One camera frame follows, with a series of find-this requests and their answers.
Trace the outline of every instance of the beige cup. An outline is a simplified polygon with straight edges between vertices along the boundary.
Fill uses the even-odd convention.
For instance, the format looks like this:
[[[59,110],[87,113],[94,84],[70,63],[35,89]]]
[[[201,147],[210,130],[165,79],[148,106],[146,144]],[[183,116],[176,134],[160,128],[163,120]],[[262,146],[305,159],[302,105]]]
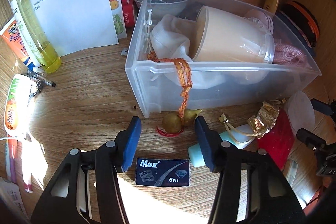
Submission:
[[[193,61],[272,63],[274,39],[258,19],[203,6],[189,56]]]

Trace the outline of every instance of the clear plastic bottle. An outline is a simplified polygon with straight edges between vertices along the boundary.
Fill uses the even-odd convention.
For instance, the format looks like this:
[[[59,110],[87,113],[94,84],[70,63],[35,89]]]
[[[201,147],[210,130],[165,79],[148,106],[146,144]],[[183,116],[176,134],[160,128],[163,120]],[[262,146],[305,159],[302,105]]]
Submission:
[[[26,42],[47,73],[55,72],[61,65],[61,58],[42,30],[30,0],[9,1],[22,40]]]

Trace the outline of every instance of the transparent plastic bin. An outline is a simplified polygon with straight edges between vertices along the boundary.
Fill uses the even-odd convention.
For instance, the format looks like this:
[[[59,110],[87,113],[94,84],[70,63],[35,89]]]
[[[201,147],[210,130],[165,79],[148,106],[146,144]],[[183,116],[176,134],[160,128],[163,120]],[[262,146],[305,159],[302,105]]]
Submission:
[[[244,16],[251,9],[265,10],[238,0],[186,0],[180,7],[181,15],[196,18],[194,7],[207,5]],[[164,14],[176,13],[176,3],[157,4],[143,0],[132,35],[125,71],[139,107],[145,117],[150,113],[178,110],[182,88],[177,80],[174,63],[155,63],[147,60],[150,52],[144,20],[148,20],[148,9],[152,9],[152,27]],[[193,81],[189,91],[187,107],[190,109],[241,105],[263,100],[284,98],[305,88],[321,72],[313,58],[293,32],[277,17],[273,16],[274,39],[283,39],[300,48],[307,56],[310,68],[266,63],[243,62],[192,62],[193,75],[209,79],[208,86]]]

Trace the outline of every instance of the mint green tube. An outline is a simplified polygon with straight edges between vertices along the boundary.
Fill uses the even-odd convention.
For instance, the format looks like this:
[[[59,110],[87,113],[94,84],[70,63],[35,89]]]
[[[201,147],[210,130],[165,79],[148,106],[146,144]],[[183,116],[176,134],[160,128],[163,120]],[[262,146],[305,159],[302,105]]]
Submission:
[[[237,127],[237,129],[239,131],[242,131],[242,132],[245,132],[245,133],[249,133],[249,134],[253,133],[252,129],[250,128],[250,126],[248,124],[244,124],[242,126],[239,126],[239,127]],[[238,132],[236,132],[235,130],[232,130],[232,129],[230,131],[233,134],[233,136],[239,142],[247,142],[248,141],[245,144],[239,144],[231,138],[231,136],[229,135],[229,133],[227,131],[220,134],[220,137],[222,138],[223,141],[228,141],[228,142],[234,144],[239,149],[245,148],[246,146],[248,146],[254,140],[254,137],[245,136],[245,135],[240,134],[240,133],[238,133]],[[205,165],[199,143],[195,144],[193,146],[190,146],[188,148],[188,153],[189,153],[190,161],[191,161],[191,163],[193,164],[194,167],[201,167],[201,166]]]

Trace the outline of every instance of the wooden table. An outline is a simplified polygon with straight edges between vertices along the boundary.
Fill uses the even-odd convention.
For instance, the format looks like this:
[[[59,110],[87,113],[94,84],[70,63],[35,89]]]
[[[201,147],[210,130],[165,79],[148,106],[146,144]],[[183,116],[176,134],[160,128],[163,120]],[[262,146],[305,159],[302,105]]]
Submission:
[[[243,0],[258,5],[261,0]],[[11,10],[6,0],[1,0],[0,18],[2,26],[11,17]],[[142,134],[135,157],[161,159],[187,159],[188,147],[195,144],[196,137],[192,128],[185,130],[180,136],[167,138],[160,136],[155,127],[161,124],[163,113],[151,114],[149,119],[143,118],[127,80],[124,66],[126,58],[120,55],[124,47],[128,47],[130,38],[120,40],[118,45],[92,48],[62,57],[61,68],[49,78],[57,83],[57,87],[44,88],[36,97],[35,108],[32,112],[30,131],[36,140],[36,151],[43,146],[36,157],[47,163],[46,173],[38,174],[41,183],[46,185],[56,168],[70,149],[77,147],[81,150],[92,150],[108,140],[113,140],[116,134],[125,129],[132,116],[142,119]],[[23,71],[21,64],[14,66],[15,56],[0,41],[2,51],[0,61],[0,117],[3,115],[3,105],[7,95],[13,71]],[[310,98],[328,102],[328,94],[321,77],[316,78],[305,90]],[[222,107],[204,110],[210,128],[224,131],[218,117],[224,112],[230,115],[231,124],[239,126],[255,114],[260,103]],[[334,142],[334,126],[330,117],[315,113],[314,133]],[[249,149],[255,150],[252,143]],[[5,176],[3,142],[0,143],[0,176]],[[300,202],[309,202],[318,186],[319,177],[315,176],[316,161],[313,151],[304,144],[296,141],[289,156],[299,165],[293,189]],[[33,193],[23,190],[21,176],[21,161],[17,161],[17,177],[21,195],[28,214],[30,215],[42,192],[40,186],[33,179]],[[150,188],[138,187],[134,184],[134,162],[129,172],[119,175],[120,187],[130,222],[146,222],[152,215],[161,217],[161,223],[172,221],[206,223],[213,203],[219,175],[211,174],[206,167],[191,168],[191,185],[188,188]],[[95,197],[94,174],[91,177],[91,202],[93,217],[98,220],[98,208]],[[246,187],[242,183],[241,203],[246,199]],[[244,208],[240,208],[242,218]]]

